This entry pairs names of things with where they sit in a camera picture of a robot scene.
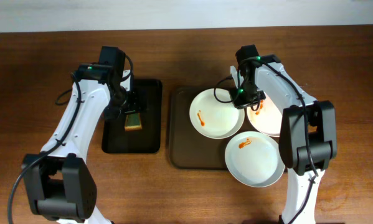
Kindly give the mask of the cream white plate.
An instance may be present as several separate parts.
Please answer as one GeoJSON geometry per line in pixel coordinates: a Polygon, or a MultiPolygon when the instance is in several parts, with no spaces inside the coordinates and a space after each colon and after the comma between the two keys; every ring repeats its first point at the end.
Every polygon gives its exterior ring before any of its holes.
{"type": "Polygon", "coordinates": [[[244,110],[232,103],[221,103],[210,88],[198,93],[189,107],[189,119],[194,129],[211,139],[225,139],[234,135],[243,125],[244,110]]]}

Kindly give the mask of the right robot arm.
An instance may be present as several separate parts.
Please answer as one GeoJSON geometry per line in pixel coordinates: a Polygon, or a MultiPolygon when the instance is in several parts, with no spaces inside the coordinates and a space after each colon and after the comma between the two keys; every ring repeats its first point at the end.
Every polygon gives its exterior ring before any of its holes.
{"type": "Polygon", "coordinates": [[[282,115],[278,143],[288,189],[279,222],[314,223],[319,183],[337,154],[334,106],[303,91],[276,55],[260,55],[256,46],[245,45],[235,57],[234,107],[259,108],[269,97],[282,115]]]}

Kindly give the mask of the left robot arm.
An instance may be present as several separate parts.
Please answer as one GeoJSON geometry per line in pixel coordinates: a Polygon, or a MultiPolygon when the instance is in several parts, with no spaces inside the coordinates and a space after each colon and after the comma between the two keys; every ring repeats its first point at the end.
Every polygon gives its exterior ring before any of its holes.
{"type": "Polygon", "coordinates": [[[86,165],[88,148],[100,117],[134,119],[145,108],[132,90],[130,57],[104,46],[95,63],[72,72],[71,97],[53,135],[38,154],[26,154],[20,182],[31,212],[58,223],[109,223],[96,206],[97,186],[86,165]]]}

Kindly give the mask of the green yellow sponge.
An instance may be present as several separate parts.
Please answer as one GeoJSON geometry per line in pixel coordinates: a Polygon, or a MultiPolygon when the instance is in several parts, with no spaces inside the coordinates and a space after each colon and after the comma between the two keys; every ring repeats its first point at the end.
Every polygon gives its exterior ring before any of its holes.
{"type": "Polygon", "coordinates": [[[136,131],[142,129],[142,122],[139,113],[128,114],[125,120],[125,131],[136,131]]]}

